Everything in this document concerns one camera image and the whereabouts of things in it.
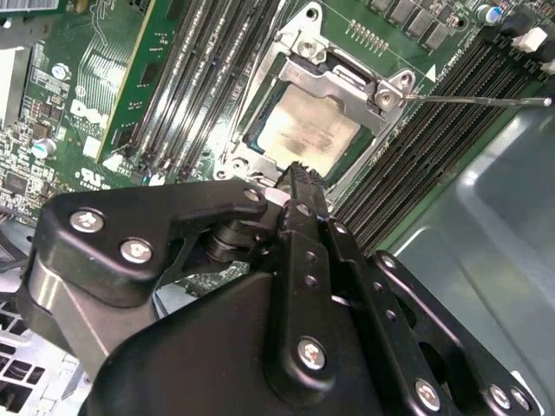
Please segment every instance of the sticker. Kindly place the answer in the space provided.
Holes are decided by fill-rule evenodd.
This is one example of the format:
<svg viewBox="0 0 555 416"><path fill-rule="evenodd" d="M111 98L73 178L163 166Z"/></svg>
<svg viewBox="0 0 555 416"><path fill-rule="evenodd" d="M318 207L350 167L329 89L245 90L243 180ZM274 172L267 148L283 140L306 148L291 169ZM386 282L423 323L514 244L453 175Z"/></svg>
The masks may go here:
<svg viewBox="0 0 555 416"><path fill-rule="evenodd" d="M0 0L1 11L55 10L58 0Z"/></svg>
<svg viewBox="0 0 555 416"><path fill-rule="evenodd" d="M435 82L435 64L432 66L432 68L429 69L429 71L424 76L428 78L431 82Z"/></svg>
<svg viewBox="0 0 555 416"><path fill-rule="evenodd" d="M87 136L85 140L85 146L83 146L83 156L89 156L90 158L96 159L98 152L101 150L101 141L95 139L94 137Z"/></svg>

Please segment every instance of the microchip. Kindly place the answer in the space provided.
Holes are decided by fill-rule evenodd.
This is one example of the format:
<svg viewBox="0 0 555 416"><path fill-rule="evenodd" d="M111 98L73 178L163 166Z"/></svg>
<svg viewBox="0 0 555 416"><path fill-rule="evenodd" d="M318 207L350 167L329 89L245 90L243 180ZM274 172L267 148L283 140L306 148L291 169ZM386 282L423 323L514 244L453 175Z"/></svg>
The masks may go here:
<svg viewBox="0 0 555 416"><path fill-rule="evenodd" d="M290 84L271 110L257 146L280 169L299 161L325 176L359 129L360 124L343 115L336 101L313 97Z"/></svg>
<svg viewBox="0 0 555 416"><path fill-rule="evenodd" d="M437 18L440 22L445 23L452 14L453 9L449 6L445 6Z"/></svg>
<svg viewBox="0 0 555 416"><path fill-rule="evenodd" d="M45 126L41 123L36 123L33 126L33 139L41 139L43 137L50 136L50 127Z"/></svg>
<svg viewBox="0 0 555 416"><path fill-rule="evenodd" d="M51 110L52 110L52 106L50 104L47 104L46 102L44 102L41 105L41 115L43 117L46 117L46 118L50 117L50 111Z"/></svg>
<svg viewBox="0 0 555 416"><path fill-rule="evenodd" d="M420 10L412 23L409 24L407 32L412 36L420 37L426 31L432 20L432 15L425 10Z"/></svg>
<svg viewBox="0 0 555 416"><path fill-rule="evenodd" d="M52 107L50 110L50 118L52 120L60 121L62 119L62 110L57 107Z"/></svg>
<svg viewBox="0 0 555 416"><path fill-rule="evenodd" d="M391 4L391 0L374 0L370 7L374 10L384 11Z"/></svg>
<svg viewBox="0 0 555 416"><path fill-rule="evenodd" d="M131 141L133 138L133 131L135 129L136 124L133 124L131 127L125 128L118 128L114 133L114 139L112 140L112 144L116 147L123 147Z"/></svg>
<svg viewBox="0 0 555 416"><path fill-rule="evenodd" d="M8 172L6 173L6 178L3 182L3 188L19 195L25 195L28 182L29 181L26 178L17 176L12 172Z"/></svg>
<svg viewBox="0 0 555 416"><path fill-rule="evenodd" d="M438 24L424 41L424 46L431 50L438 49L449 35L449 28L445 24Z"/></svg>
<svg viewBox="0 0 555 416"><path fill-rule="evenodd" d="M412 0L401 0L394 8L389 19L395 23L404 24L413 12L415 4Z"/></svg>
<svg viewBox="0 0 555 416"><path fill-rule="evenodd" d="M140 83L143 85L150 84L154 79L156 79L156 75L160 70L160 65L158 63L151 62L147 64L145 68L145 72L142 73L142 77L140 78Z"/></svg>

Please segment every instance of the hex bolt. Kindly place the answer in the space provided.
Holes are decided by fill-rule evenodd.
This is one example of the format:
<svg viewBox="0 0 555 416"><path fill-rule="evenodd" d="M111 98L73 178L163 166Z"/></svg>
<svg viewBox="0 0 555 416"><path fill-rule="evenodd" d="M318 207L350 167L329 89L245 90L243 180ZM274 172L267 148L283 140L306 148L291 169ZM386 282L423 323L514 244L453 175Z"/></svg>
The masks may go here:
<svg viewBox="0 0 555 416"><path fill-rule="evenodd" d="M527 411L530 412L530 403L526 399L525 395L521 393L516 388L511 389L511 394L513 395L514 399Z"/></svg>
<svg viewBox="0 0 555 416"><path fill-rule="evenodd" d="M303 364L311 370L321 370L326 363L323 348L309 338L303 338L298 343L297 352Z"/></svg>
<svg viewBox="0 0 555 416"><path fill-rule="evenodd" d="M430 383L423 379L418 379L415 383L415 390L425 407L432 412L439 412L441 407L440 396Z"/></svg>
<svg viewBox="0 0 555 416"><path fill-rule="evenodd" d="M96 212L78 211L69 217L69 223L80 232L93 233L100 231L104 226L104 220Z"/></svg>
<svg viewBox="0 0 555 416"><path fill-rule="evenodd" d="M495 403L497 403L499 406L503 407L505 410L509 410L511 408L511 402L509 401L509 398L506 397L505 392L499 387L492 384L489 387L489 393L492 395Z"/></svg>
<svg viewBox="0 0 555 416"><path fill-rule="evenodd" d="M128 262L135 264L146 263L153 256L153 251L145 242L134 239L123 243L120 253Z"/></svg>

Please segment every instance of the cable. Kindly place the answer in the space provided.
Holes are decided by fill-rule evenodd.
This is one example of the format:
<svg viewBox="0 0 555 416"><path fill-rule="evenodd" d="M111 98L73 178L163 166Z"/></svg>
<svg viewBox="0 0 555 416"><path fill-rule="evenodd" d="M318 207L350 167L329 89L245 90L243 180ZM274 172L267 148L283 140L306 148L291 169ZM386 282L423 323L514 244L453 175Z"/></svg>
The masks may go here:
<svg viewBox="0 0 555 416"><path fill-rule="evenodd" d="M5 273L8 270L17 269L18 267L25 267L28 262L29 259L25 257L19 260L12 260L10 262L0 263L0 274Z"/></svg>

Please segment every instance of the gray metal panel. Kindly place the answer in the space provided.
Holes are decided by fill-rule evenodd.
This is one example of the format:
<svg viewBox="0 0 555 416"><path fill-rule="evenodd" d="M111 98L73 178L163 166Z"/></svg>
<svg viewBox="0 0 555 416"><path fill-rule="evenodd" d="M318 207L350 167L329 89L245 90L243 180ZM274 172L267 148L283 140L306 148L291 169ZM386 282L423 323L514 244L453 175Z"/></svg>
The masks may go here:
<svg viewBox="0 0 555 416"><path fill-rule="evenodd" d="M390 249L555 414L555 109L521 112Z"/></svg>

